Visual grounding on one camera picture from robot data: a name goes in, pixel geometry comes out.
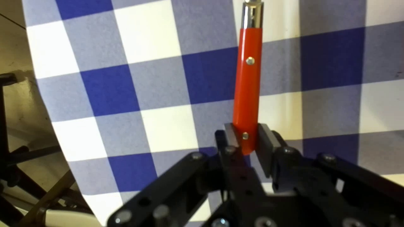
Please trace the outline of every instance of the blue and white checkered fabric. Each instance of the blue and white checkered fabric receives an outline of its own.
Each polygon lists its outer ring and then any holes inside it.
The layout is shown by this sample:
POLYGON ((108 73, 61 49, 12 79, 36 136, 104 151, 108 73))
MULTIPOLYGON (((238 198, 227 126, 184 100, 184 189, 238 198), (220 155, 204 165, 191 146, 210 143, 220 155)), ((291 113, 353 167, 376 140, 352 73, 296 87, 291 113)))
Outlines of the blue and white checkered fabric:
MULTIPOLYGON (((183 155, 212 153, 242 0, 22 3, 41 97, 100 223, 183 155)), ((306 156, 404 171, 404 1, 266 0, 263 16, 260 122, 306 156)))

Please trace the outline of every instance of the bolt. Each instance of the bolt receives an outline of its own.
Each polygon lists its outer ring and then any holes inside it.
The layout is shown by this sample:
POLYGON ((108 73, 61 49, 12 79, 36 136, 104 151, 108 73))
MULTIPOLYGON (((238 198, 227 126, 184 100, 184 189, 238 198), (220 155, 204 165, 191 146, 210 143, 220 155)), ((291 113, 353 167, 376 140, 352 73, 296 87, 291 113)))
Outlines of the bolt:
POLYGON ((248 140, 248 132, 242 132, 242 140, 248 140))
POLYGON ((364 227, 364 224, 362 222, 359 222, 358 219, 356 218, 344 218, 342 220, 342 225, 343 227, 364 227))
POLYGON ((276 223, 268 216, 258 216, 255 219, 255 227, 276 227, 276 223))
POLYGON ((224 218, 217 218, 212 222, 212 227, 229 227, 229 223, 224 218))
POLYGON ((323 153, 323 157, 324 157, 326 161, 333 161, 333 160, 335 160, 335 156, 332 155, 332 153, 323 153))
POLYGON ((166 218, 167 214, 169 214, 169 208, 165 204, 160 204, 152 210, 152 216, 155 219, 166 218))
POLYGON ((193 160, 198 160, 201 157, 201 153, 200 152, 191 152, 191 158, 193 160))
POLYGON ((284 147, 282 150, 284 150, 286 153, 292 153, 292 148, 289 147, 289 146, 284 147))
POLYGON ((225 152, 232 153, 233 151, 236 151, 234 146, 225 146, 224 147, 225 152))
POLYGON ((252 56, 247 56, 247 59, 244 59, 244 63, 252 65, 255 63, 255 59, 252 56))
POLYGON ((121 211, 116 213, 114 223, 122 224, 122 223, 126 223, 127 220, 130 220, 130 218, 131 218, 130 210, 121 210, 121 211))

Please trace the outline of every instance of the black metal frame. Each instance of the black metal frame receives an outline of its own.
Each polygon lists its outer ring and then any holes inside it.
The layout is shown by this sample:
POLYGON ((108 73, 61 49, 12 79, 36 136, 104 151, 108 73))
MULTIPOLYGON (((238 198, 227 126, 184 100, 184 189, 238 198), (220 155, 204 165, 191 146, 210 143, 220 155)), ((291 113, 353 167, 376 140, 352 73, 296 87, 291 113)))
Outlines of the black metal frame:
POLYGON ((404 225, 400 185, 329 153, 302 157, 266 124, 257 134, 256 153, 275 194, 263 191, 227 124, 214 133, 215 155, 184 156, 113 211, 107 225, 184 225, 213 190, 227 196, 204 227, 404 225))

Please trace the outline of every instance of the red tube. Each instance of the red tube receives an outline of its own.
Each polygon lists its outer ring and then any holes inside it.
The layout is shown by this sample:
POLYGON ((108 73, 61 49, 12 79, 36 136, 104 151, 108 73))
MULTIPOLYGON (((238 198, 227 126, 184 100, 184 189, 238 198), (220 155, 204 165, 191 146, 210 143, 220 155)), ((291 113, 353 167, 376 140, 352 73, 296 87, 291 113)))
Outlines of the red tube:
POLYGON ((255 150, 260 95, 262 30, 239 30, 232 123, 243 155, 255 150))

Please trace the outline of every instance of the silver metal cap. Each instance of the silver metal cap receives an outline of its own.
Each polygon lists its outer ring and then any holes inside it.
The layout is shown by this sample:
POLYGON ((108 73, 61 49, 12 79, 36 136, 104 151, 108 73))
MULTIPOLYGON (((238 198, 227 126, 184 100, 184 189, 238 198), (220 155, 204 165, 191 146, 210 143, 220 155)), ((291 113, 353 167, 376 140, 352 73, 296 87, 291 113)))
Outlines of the silver metal cap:
POLYGON ((261 0, 246 0, 242 3, 242 27, 262 27, 262 10, 261 0))

